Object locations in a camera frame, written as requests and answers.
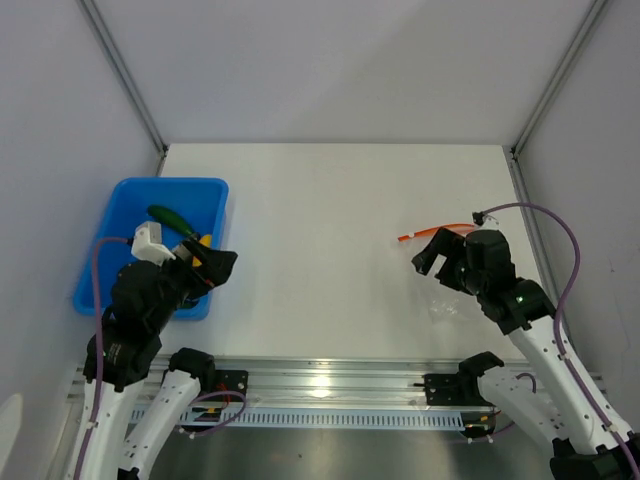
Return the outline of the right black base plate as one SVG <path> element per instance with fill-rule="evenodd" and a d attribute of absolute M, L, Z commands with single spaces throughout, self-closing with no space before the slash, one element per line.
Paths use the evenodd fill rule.
<path fill-rule="evenodd" d="M 461 373 L 425 374 L 421 382 L 413 384 L 421 388 L 429 406 L 480 406 L 477 382 Z"/>

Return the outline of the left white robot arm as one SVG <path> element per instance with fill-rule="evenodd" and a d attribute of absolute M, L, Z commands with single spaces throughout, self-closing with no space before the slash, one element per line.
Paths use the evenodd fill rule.
<path fill-rule="evenodd" d="M 221 388 L 213 356 L 182 348 L 171 357 L 142 421 L 127 428 L 168 321 L 186 301 L 225 284 L 238 255 L 207 247 L 195 235 L 174 250 L 150 244 L 149 255 L 118 271 L 112 302 L 102 307 L 99 255 L 110 241 L 100 239 L 91 259 L 96 331 L 87 345 L 81 425 L 66 472 L 70 479 L 145 479 L 192 403 L 246 399 L 241 391 Z"/>

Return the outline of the yellow mango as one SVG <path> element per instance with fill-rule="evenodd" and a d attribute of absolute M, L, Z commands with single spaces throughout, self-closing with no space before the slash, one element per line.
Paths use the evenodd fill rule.
<path fill-rule="evenodd" d="M 203 257 L 203 252 L 211 247 L 211 243 L 211 234 L 206 234 L 200 237 L 198 240 L 199 247 L 196 249 L 196 252 L 192 254 L 192 266 L 194 268 L 199 267 L 202 264 L 201 258 Z"/>

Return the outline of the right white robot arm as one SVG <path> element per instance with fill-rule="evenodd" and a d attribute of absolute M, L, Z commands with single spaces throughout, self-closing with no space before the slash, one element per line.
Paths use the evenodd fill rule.
<path fill-rule="evenodd" d="M 638 433 L 598 389 L 564 328 L 554 324 L 556 310 L 542 287 L 517 275 L 504 235 L 440 228 L 412 264 L 426 275 L 438 257 L 444 259 L 435 275 L 439 283 L 476 299 L 546 392 L 540 396 L 520 386 L 501 359 L 483 352 L 460 363 L 458 395 L 504 412 L 547 450 L 556 479 L 638 478 Z"/>

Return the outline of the right aluminium frame post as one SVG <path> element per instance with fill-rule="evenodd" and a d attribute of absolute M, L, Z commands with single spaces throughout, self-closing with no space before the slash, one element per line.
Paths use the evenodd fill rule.
<path fill-rule="evenodd" d="M 524 152 L 529 140 L 554 104 L 612 4 L 613 1 L 610 0 L 595 0 L 589 3 L 586 13 L 571 35 L 569 43 L 563 49 L 562 55 L 553 68 L 541 94 L 509 149 L 510 155 L 515 161 Z"/>

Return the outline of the left aluminium frame post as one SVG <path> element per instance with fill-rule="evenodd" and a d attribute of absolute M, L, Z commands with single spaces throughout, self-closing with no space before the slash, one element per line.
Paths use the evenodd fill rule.
<path fill-rule="evenodd" d="M 132 111 L 139 120 L 147 138 L 155 150 L 156 162 L 154 175 L 159 176 L 164 167 L 169 145 L 165 142 L 143 98 L 130 68 L 117 45 L 117 41 L 104 19 L 98 2 L 94 0 L 78 0 L 77 5 L 97 41 L 103 57 L 109 64 L 116 81 L 126 96 Z"/>

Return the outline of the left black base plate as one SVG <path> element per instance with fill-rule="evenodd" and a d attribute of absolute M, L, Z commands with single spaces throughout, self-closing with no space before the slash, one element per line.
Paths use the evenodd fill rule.
<path fill-rule="evenodd" d="M 245 395 L 249 373 L 246 370 L 217 370 L 214 377 L 214 391 L 222 392 L 222 402 L 237 403 L 239 394 Z"/>

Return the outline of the aluminium mounting rail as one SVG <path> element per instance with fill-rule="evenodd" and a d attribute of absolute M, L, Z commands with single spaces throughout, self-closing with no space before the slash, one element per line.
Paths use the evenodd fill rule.
<path fill-rule="evenodd" d="M 427 408 L 423 376 L 454 373 L 458 362 L 217 355 L 215 367 L 248 373 L 255 409 L 416 411 Z"/>

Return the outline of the blue plastic bin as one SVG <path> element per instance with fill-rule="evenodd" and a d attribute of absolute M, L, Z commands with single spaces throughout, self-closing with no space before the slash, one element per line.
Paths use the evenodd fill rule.
<path fill-rule="evenodd" d="M 204 245 L 221 248 L 228 194 L 228 184 L 219 178 L 125 179 L 114 188 L 93 243 L 106 237 L 130 239 L 139 225 L 153 221 L 160 224 L 162 242 L 169 249 L 192 233 L 201 235 Z M 73 295 L 75 311 L 84 316 L 95 313 L 91 280 L 93 252 L 92 245 Z M 134 260 L 130 246 L 108 243 L 100 248 L 98 277 L 103 309 L 111 302 L 110 290 L 118 271 Z M 208 294 L 197 302 L 191 301 L 174 314 L 174 319 L 204 320 L 211 299 Z"/>

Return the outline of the aluminium frame post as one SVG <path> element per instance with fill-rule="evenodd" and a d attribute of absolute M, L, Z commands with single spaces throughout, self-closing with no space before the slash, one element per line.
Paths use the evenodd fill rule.
<path fill-rule="evenodd" d="M 116 81 L 126 96 L 132 111 L 139 120 L 147 138 L 155 150 L 156 162 L 154 175 L 159 176 L 164 167 L 169 145 L 165 142 L 143 98 L 130 68 L 117 45 L 117 41 L 104 19 L 98 2 L 94 0 L 78 0 L 77 5 L 97 41 L 103 57 L 109 64 Z"/>
<path fill-rule="evenodd" d="M 524 152 L 529 140 L 554 104 L 612 4 L 613 1 L 610 0 L 595 0 L 589 3 L 586 13 L 571 35 L 569 43 L 563 49 L 562 55 L 553 68 L 541 94 L 509 149 L 510 155 L 515 161 Z"/>

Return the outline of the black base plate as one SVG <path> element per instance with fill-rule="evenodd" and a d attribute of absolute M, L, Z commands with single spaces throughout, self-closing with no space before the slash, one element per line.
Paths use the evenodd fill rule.
<path fill-rule="evenodd" d="M 214 377 L 214 391 L 222 392 L 222 402 L 237 403 L 239 394 L 245 395 L 249 373 L 246 370 L 217 370 Z"/>
<path fill-rule="evenodd" d="M 461 373 L 425 374 L 421 382 L 413 384 L 421 388 L 429 406 L 480 406 L 477 382 Z"/>

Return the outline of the green cucumber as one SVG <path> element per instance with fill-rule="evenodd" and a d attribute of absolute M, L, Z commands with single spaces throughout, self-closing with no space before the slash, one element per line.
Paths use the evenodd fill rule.
<path fill-rule="evenodd" d="M 162 205 L 150 205 L 147 214 L 156 222 L 168 227 L 176 233 L 189 237 L 195 233 L 194 228 L 181 215 Z"/>

